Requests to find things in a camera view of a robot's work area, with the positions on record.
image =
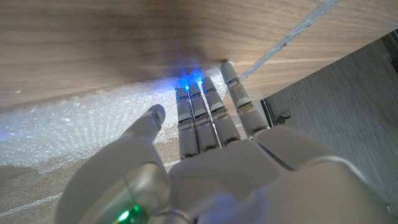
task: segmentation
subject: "bubble wrap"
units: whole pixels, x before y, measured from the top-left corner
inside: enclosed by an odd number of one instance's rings
[[[202,76],[210,76],[224,98],[226,86],[218,66],[182,78],[135,83],[0,114],[0,166],[33,167],[41,173],[70,166],[116,140],[157,103],[165,108],[166,119],[155,141],[177,138],[175,87]]]

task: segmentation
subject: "green led light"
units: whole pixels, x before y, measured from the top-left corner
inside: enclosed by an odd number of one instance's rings
[[[133,211],[135,213],[139,213],[141,211],[141,208],[138,205],[135,205],[134,208],[133,208]]]
[[[123,212],[123,213],[119,216],[118,221],[121,222],[121,221],[125,220],[125,219],[129,216],[129,214],[130,214],[129,211]]]

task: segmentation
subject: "wood grain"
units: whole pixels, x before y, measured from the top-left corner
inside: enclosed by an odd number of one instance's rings
[[[250,65],[321,2],[1,1],[0,113],[223,59]]]
[[[398,28],[398,1],[345,0],[244,81],[261,100]],[[237,63],[236,70],[248,65]]]

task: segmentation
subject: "wooden surface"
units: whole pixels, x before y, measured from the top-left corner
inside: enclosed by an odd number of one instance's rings
[[[268,97],[284,124],[347,158],[398,217],[398,74],[377,40]]]
[[[223,59],[243,73],[321,2],[1,1],[0,113]],[[396,29],[397,4],[338,3],[245,80],[249,95],[275,93]]]
[[[249,65],[321,2],[1,1],[0,109]]]
[[[244,81],[261,100],[398,28],[398,1],[342,0]],[[237,71],[249,65],[237,63]]]

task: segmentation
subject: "robot finger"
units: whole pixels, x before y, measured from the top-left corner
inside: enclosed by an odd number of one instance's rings
[[[228,87],[236,112],[238,113],[242,122],[242,127],[248,138],[260,130],[267,129],[266,122],[261,118],[259,112],[254,107],[239,77],[229,62],[225,62],[221,65],[221,74],[223,75],[224,82]]]
[[[238,130],[229,116],[228,110],[225,108],[210,77],[204,79],[202,87],[221,146],[225,147],[233,141],[240,140],[241,137]]]
[[[123,134],[143,135],[152,142],[162,128],[166,113],[162,105],[151,106],[140,118],[138,118]]]
[[[193,120],[198,134],[200,152],[220,147],[213,123],[207,112],[205,101],[202,98],[197,84],[191,84],[189,89],[193,111]]]
[[[185,159],[198,155],[199,145],[188,92],[184,88],[176,88],[178,113],[178,145],[180,158]]]

